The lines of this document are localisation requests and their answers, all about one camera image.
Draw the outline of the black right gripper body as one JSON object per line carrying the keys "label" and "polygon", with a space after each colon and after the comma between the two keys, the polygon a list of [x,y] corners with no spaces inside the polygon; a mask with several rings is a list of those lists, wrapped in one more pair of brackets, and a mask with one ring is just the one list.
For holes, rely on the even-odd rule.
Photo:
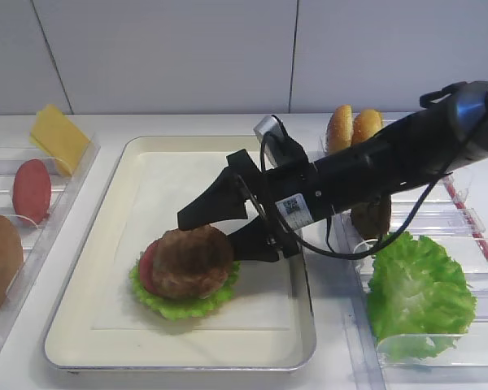
{"label": "black right gripper body", "polygon": [[256,217],[264,220],[276,238],[279,257],[289,258],[303,249],[329,257],[336,255],[331,247],[318,248],[297,233],[322,219],[327,221],[327,229],[332,225],[332,210],[328,208],[322,214],[323,209],[318,206],[323,200],[320,190],[309,187],[316,170],[306,154],[269,170],[265,168],[263,153],[259,153],[259,164],[255,164],[244,149],[230,154],[227,161],[237,176],[242,196],[246,202],[251,202],[258,212]]}

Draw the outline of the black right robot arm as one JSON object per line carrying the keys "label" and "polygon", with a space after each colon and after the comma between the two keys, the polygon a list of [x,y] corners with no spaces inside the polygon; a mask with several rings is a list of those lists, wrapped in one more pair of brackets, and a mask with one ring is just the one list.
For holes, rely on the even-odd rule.
{"label": "black right robot arm", "polygon": [[307,247],[300,228],[362,202],[422,187],[488,158],[488,82],[459,82],[420,98],[420,110],[370,139],[310,161],[275,115],[255,127],[259,161],[245,150],[227,157],[214,183],[177,215],[183,231],[258,216],[229,237],[238,260],[275,262]]}

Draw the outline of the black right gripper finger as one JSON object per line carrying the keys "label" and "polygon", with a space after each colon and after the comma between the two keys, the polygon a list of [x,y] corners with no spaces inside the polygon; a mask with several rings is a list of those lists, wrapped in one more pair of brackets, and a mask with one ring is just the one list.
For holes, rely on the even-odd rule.
{"label": "black right gripper finger", "polygon": [[229,235],[237,261],[277,262],[277,240],[261,217]]}
{"label": "black right gripper finger", "polygon": [[203,193],[177,212],[178,228],[193,230],[210,223],[247,219],[245,203],[237,176],[225,167]]}

